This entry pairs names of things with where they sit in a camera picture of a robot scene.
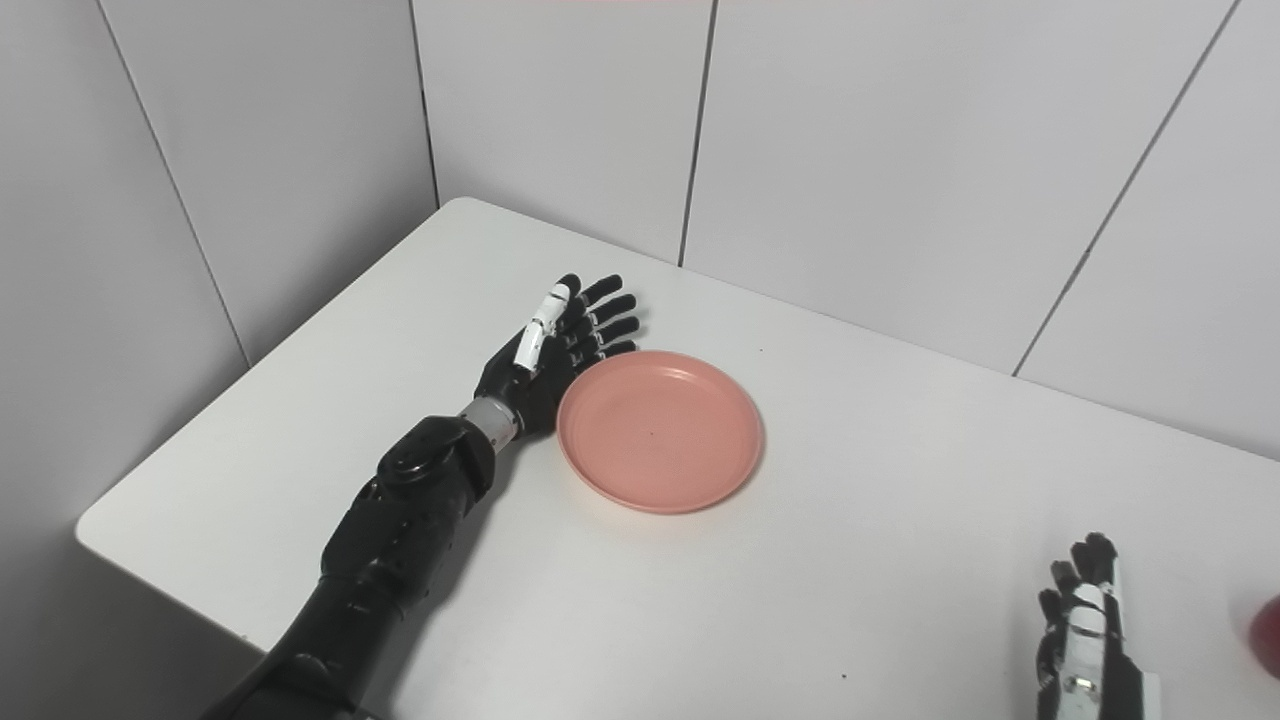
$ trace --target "pink plate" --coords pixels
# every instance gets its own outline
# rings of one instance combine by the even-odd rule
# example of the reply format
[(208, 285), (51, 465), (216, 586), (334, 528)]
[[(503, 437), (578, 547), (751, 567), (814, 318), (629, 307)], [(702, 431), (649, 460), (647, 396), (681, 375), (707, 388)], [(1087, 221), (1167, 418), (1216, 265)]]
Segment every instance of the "pink plate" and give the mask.
[(732, 378), (655, 350), (582, 373), (564, 393), (557, 427), (586, 484), (649, 512), (724, 500), (751, 475), (764, 438), (751, 398)]

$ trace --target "robotic arm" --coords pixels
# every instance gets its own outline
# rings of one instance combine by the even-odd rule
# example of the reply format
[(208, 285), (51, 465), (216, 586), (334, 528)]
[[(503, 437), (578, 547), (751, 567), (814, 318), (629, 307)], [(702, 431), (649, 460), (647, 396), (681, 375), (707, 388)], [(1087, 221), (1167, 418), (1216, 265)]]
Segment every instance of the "robotic arm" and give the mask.
[(484, 368), (475, 400), (430, 416), (399, 439), (325, 546), (320, 582), (259, 665), (202, 720), (349, 720), (396, 626), (426, 597), (462, 519), (493, 487), (512, 439), (556, 429), (570, 383), (593, 364), (635, 350), (614, 342), (640, 328), (631, 295), (611, 275), (579, 292), (564, 275), (529, 325)]

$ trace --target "prosthetic hand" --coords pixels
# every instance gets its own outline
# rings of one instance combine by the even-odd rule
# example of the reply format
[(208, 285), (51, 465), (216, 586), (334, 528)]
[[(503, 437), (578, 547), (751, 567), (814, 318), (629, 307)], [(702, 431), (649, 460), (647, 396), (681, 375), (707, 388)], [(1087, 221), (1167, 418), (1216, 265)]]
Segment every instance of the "prosthetic hand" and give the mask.
[(1124, 652), (1115, 546), (1089, 533), (1071, 559), (1053, 562), (1057, 589), (1039, 594), (1047, 625), (1036, 656), (1037, 720), (1160, 720), (1156, 676)]
[(554, 430), (556, 410), (570, 383), (595, 363), (636, 348), (631, 341), (614, 342), (640, 329), (634, 315), (617, 319), (635, 309), (635, 296), (600, 302), (622, 290), (622, 278), (609, 275), (579, 292), (580, 287), (577, 275), (561, 278), (525, 329), (485, 365), (476, 402), (462, 414), (481, 427), (500, 428), (500, 419), (488, 419), (490, 406), (500, 405), (511, 437), (499, 436), (499, 443)]
[(320, 560), (320, 583), (262, 661), (202, 720), (348, 720), (396, 625), (426, 597), (462, 518), (493, 487), (497, 454), (556, 429), (564, 391), (640, 328), (611, 275), (579, 293), (564, 275), (524, 331), (485, 364), (456, 418), (425, 418), (378, 464)]

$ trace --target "white table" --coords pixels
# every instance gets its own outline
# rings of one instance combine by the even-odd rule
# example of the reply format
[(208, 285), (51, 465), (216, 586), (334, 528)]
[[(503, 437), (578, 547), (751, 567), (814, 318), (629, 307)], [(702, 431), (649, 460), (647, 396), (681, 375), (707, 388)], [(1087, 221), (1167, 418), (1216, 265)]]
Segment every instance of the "white table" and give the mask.
[(1036, 593), (1051, 560), (1103, 530), (1165, 717), (1280, 716), (1280, 682), (1244, 641), (1280, 593), (1276, 462), (474, 200), (143, 461), (81, 541), (271, 646), (381, 454), (466, 405), (567, 270), (622, 273), (644, 347), (736, 378), (764, 420), (763, 462), (724, 503), (657, 516), (593, 492), (554, 441), (524, 447), (388, 657), (375, 711), (1029, 720)]

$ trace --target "black forearm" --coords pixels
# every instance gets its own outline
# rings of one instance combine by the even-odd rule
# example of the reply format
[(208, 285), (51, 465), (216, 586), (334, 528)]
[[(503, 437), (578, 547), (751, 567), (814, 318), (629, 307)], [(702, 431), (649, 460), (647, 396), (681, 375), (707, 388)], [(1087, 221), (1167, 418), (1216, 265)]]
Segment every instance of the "black forearm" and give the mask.
[(320, 583), (262, 662), (202, 720), (339, 720), (426, 596), (453, 536), (493, 483), (472, 424), (428, 418), (383, 457), (321, 557)]

